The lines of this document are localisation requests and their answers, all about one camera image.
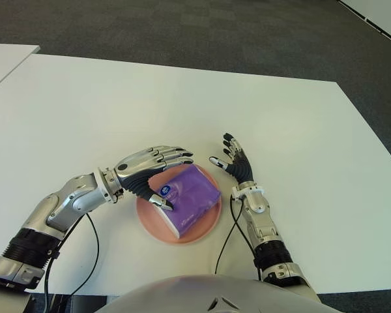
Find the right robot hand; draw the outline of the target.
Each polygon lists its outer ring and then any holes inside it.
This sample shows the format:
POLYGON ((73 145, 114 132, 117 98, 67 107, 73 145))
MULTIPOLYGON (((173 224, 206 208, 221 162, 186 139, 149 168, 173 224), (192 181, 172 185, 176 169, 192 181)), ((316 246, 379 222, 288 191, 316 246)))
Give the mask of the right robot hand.
POLYGON ((234 177, 238 184, 254 182, 252 167, 240 143, 230 133, 225 133, 223 138, 223 152, 229 157, 230 162, 215 156, 210 156, 209 161, 234 177))

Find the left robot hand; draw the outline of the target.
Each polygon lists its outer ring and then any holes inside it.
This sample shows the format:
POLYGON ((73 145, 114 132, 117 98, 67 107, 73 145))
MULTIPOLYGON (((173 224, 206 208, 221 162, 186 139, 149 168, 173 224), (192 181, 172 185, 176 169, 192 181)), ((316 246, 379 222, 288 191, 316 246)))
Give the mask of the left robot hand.
POLYGON ((183 164, 192 164, 193 153, 182 147, 159 145, 122 159, 114 168, 121 187, 155 206, 172 211, 173 204, 149 185, 149 179, 183 164))

